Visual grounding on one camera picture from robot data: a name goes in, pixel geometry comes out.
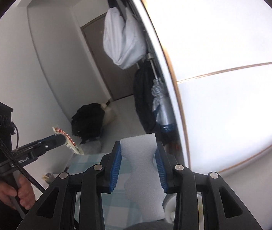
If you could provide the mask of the person's left hand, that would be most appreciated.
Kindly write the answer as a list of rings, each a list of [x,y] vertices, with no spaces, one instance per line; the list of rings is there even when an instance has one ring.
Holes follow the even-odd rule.
[[[0,200],[7,206],[16,209],[10,197],[18,196],[20,199],[20,205],[26,210],[29,210],[36,202],[34,190],[29,180],[22,174],[19,175],[19,184],[20,187],[18,190],[15,190],[9,184],[5,183],[4,181],[0,181]]]

